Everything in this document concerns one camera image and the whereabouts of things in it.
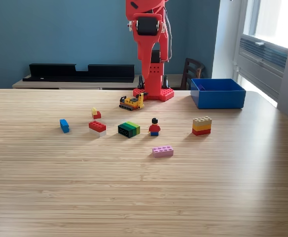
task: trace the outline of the yellow lego piece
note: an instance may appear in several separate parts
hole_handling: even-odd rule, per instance
[[[204,130],[209,130],[209,129],[211,129],[211,127],[212,127],[212,125],[211,124],[209,124],[209,125],[204,125],[204,126],[195,126],[195,125],[193,125],[193,129],[195,130],[195,131],[204,131]]]
[[[95,107],[93,107],[93,109],[91,110],[92,115],[97,115],[97,109]]]
[[[141,93],[141,94],[139,94],[139,103],[138,103],[138,108],[139,108],[139,109],[141,109],[141,108],[144,107],[143,102],[144,102],[144,94]]]
[[[212,124],[212,119],[208,116],[193,119],[193,125],[196,127],[205,126],[209,124]]]
[[[126,105],[130,105],[132,107],[137,107],[138,106],[138,101],[137,102],[133,102],[133,101],[131,101],[131,98],[126,98],[124,103]]]

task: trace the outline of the stacked lego bricks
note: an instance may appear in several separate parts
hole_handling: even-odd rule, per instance
[[[96,108],[92,108],[91,113],[93,119],[101,119],[101,113]]]
[[[91,133],[95,134],[97,137],[103,137],[107,134],[107,127],[98,121],[90,122],[89,130]]]
[[[196,136],[211,133],[212,119],[208,116],[201,118],[194,118],[192,125],[192,133]]]
[[[139,135],[140,132],[140,126],[132,122],[125,122],[118,126],[118,133],[127,138]]]

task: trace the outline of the black tray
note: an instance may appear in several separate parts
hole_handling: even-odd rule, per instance
[[[29,65],[31,76],[23,81],[120,82],[133,83],[134,65],[88,65],[88,71],[76,71],[76,64]]]

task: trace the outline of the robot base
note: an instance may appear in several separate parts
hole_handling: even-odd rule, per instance
[[[138,89],[138,88],[135,88],[133,90],[133,96],[136,97],[136,95],[140,94],[140,93],[144,93],[145,92],[145,89]],[[160,95],[159,96],[149,96],[146,95],[144,96],[144,100],[160,100],[160,101],[167,101],[171,98],[173,98],[175,95],[175,92],[173,89],[161,89],[160,91]]]

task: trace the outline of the blue box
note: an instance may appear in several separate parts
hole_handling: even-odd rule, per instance
[[[246,91],[232,79],[192,79],[191,96],[199,109],[241,109]]]

